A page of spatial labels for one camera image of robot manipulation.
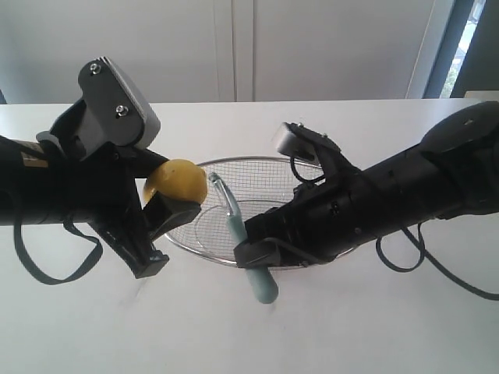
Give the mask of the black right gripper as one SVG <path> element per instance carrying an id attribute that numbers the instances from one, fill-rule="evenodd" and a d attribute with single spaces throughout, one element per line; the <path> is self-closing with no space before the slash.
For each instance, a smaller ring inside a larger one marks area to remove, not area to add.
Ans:
<path id="1" fill-rule="evenodd" d="M 380 243 L 396 231 L 419 248 L 421 237 L 414 236 L 409 227 L 421 220 L 421 209 L 411 195 L 420 160 L 419 156 L 396 155 L 365 171 L 351 166 L 331 177 L 302 178 L 292 201 L 257 220 L 276 220 L 293 245 L 321 254 Z M 273 242 L 245 240 L 233 253 L 238 268 L 281 264 L 280 250 Z"/>

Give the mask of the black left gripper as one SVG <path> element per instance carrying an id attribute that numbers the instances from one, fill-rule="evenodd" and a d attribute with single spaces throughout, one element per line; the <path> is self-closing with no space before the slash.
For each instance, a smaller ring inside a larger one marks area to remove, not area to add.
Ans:
<path id="1" fill-rule="evenodd" d="M 95 250 L 72 274 L 78 279 L 101 258 L 106 242 L 125 261 L 137 278 L 156 275 L 169 261 L 154 241 L 192 222 L 201 211 L 193 201 L 173 199 L 156 192 L 141 204 L 137 178 L 148 178 L 169 161 L 151 150 L 105 143 L 87 156 L 76 134 L 85 104 L 82 99 L 65 111 L 50 130 L 37 134 L 48 162 L 34 193 L 42 223 L 61 222 L 80 235 L 77 222 L 97 233 L 89 237 Z"/>

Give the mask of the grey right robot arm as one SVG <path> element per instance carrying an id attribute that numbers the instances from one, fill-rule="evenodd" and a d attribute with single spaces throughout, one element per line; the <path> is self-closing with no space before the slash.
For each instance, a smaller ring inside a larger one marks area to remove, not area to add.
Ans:
<path id="1" fill-rule="evenodd" d="M 246 221 L 240 268 L 325 264 L 343 252 L 430 219 L 498 210 L 498 104 L 474 104 L 422 140 L 360 170 L 326 136 L 295 123 L 280 152 L 318 164 L 283 206 Z"/>

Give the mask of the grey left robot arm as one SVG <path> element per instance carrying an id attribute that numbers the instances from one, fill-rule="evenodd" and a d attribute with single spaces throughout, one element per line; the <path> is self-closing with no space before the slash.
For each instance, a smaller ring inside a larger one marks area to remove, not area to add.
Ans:
<path id="1" fill-rule="evenodd" d="M 105 246 L 137 278 L 156 275 L 168 256 L 155 241 L 190 223 L 201 201 L 155 192 L 141 203 L 136 180 L 148 178 L 173 160 L 127 140 L 121 130 L 98 123 L 83 101 L 66 110 L 33 142 L 1 140 L 1 223 L 13 229 L 14 249 L 27 272 L 46 285 L 60 280 L 32 259 L 23 240 L 26 225 L 61 224 L 81 236 L 78 224 L 93 234 L 93 249 L 67 282 L 86 275 L 101 259 Z"/>

